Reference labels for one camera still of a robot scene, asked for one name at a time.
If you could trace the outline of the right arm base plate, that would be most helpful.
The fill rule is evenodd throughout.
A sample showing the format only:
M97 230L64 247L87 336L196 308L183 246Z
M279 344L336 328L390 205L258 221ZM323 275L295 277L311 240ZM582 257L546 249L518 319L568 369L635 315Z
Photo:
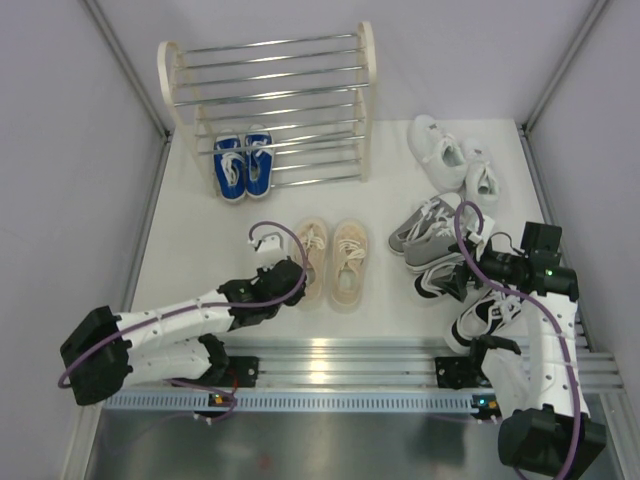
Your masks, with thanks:
M470 357L436 357L434 362L437 385L441 389L491 388L480 364Z

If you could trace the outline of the grey canvas sneaker front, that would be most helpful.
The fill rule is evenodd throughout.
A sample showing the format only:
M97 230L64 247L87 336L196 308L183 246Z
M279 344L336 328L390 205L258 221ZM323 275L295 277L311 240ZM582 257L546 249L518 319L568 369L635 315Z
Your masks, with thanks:
M450 248L457 244L454 215L443 222L434 223L417 240L404 245L405 265L413 272L423 272L440 260L451 260L458 255Z

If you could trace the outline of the aluminium mounting rail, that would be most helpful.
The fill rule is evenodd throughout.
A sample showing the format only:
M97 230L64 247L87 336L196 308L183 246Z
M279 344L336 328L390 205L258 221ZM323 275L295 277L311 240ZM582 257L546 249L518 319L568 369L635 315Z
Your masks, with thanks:
M256 387L279 391L433 390L435 359L453 352L419 338L223 339L231 356L259 359Z

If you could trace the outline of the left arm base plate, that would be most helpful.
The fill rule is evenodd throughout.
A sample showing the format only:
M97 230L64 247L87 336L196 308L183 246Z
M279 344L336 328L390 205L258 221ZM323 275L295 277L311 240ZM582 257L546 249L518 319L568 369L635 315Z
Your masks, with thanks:
M178 381L216 388L253 388L259 372L256 356L231 356L226 362L217 362L194 379L178 378Z

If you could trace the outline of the beige lace sneaker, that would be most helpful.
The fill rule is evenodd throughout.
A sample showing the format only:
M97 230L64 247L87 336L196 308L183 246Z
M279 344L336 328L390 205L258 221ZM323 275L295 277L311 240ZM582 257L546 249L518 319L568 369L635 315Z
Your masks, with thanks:
M307 257L305 296L298 306L301 309L311 310L320 304L323 295L329 244L328 227L322 219L309 217L302 220L294 231Z
M358 308L368 254L369 239L364 225L356 219L341 221L334 230L330 270L330 300L338 312Z

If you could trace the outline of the black white sneaker upper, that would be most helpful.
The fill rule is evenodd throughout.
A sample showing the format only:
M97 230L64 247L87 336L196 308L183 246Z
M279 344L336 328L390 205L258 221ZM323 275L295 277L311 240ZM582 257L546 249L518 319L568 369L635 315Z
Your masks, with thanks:
M444 288L443 284L454 279L455 269L461 265L461 261L444 261L423 272L414 281L414 289L418 298L424 301L435 301L447 296L453 297L453 294ZM471 297L475 303L479 304L493 301L509 302L510 295L492 290L486 284L481 284L480 289L476 289L477 280L478 278L473 273L469 274L466 286L467 298Z

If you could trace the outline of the white sneaker right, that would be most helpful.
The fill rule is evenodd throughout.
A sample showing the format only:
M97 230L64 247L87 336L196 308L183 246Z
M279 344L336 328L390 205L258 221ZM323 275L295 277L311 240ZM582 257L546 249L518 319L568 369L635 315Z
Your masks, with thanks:
M483 214L494 217L498 211L501 186L493 168L493 156L486 146L473 138L465 139L461 149L468 163L466 199L475 203Z

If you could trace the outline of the grey canvas sneaker back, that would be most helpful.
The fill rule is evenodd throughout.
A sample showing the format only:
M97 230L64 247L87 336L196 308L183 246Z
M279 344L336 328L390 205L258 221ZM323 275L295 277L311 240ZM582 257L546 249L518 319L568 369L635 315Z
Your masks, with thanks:
M389 236L388 245L391 251L402 254L407 242L423 236L434 223L451 218L461 202L462 196L454 192L436 195L423 201L417 210Z

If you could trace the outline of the blue canvas sneaker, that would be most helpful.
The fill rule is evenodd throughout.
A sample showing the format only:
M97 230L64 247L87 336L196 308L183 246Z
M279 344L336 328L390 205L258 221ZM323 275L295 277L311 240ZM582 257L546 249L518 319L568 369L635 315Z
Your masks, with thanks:
M275 156L272 143L272 136L264 125L254 124L245 134L246 190L252 199L261 199L269 193Z
M246 195L246 159L240 147L240 137L232 129L223 129L214 142L213 165L220 194L231 203Z

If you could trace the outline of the grey canvas sneaker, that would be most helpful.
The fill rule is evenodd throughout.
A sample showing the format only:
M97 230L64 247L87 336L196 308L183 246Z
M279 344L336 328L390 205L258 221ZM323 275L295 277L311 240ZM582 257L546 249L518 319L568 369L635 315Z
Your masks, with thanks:
M450 248L457 244L454 215L443 222L434 223L417 240L404 245L405 265L413 272L423 272L440 260L451 260L458 255Z
M462 196L454 192L436 195L423 201L417 210L389 236L388 245L391 251L402 254L407 242L423 236L434 223L451 218L461 202Z

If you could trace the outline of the white sneaker left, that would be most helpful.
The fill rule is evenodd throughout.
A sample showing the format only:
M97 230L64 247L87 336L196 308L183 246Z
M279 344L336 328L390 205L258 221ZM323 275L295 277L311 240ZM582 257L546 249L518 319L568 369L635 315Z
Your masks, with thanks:
M440 192L458 191L468 164L456 139L431 116L418 115L411 122L407 141L418 164Z

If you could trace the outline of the black white sneaker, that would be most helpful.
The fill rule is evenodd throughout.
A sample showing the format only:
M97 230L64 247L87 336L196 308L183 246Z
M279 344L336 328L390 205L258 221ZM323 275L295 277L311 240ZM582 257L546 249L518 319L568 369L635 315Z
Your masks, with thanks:
M424 301L435 301L447 296L453 297L453 294L444 288L443 284L454 279L455 269L461 265L461 261L444 261L423 272L414 281L414 289L418 298ZM509 302L510 295L492 290L486 284L481 284L480 289L476 289L477 280L478 278L473 273L469 274L466 286L467 298L471 297L475 303L479 304L493 301Z
M464 310L445 330L444 340L459 355L467 355L474 339L493 335L516 320L522 309L522 299L490 290Z

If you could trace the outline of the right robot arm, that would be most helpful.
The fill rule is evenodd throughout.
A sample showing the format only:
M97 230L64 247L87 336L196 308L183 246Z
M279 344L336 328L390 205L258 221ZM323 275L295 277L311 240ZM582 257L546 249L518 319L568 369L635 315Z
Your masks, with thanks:
M579 382L576 313L579 283L575 270L560 264L562 230L528 222L521 253L493 249L490 218L464 230L463 263L443 289L462 300L467 283L519 300L519 320L527 325L529 359L515 341L497 332L471 342L467 372L476 384L490 385L502 416L498 454L517 474L578 479L607 443L606 428L592 420Z

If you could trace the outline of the black white sneaker lower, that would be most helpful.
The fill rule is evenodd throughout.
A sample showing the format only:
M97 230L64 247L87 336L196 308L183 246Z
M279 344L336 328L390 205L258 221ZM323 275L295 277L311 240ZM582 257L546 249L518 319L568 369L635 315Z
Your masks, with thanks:
M490 290L464 310L445 330L444 340L459 355L467 355L474 339L493 335L516 320L522 309L522 299Z

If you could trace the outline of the cream and chrome shoe rack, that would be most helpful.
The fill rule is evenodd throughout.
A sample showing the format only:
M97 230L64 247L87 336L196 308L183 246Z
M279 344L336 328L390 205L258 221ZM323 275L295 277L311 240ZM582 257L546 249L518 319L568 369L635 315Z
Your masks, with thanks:
M161 94L212 197L220 194L214 142L241 140L254 124L271 134L270 190L367 181L378 84L370 22L351 32L189 49L157 49Z

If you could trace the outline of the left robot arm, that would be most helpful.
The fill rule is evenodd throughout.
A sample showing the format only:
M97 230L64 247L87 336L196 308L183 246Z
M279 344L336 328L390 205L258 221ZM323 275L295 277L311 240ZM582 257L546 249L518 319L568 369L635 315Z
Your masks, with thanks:
M60 348L65 366L58 386L80 406L122 388L160 380L215 386L229 358L220 337L253 327L305 295L306 272L285 258L250 279L229 280L196 298L141 312L90 311Z

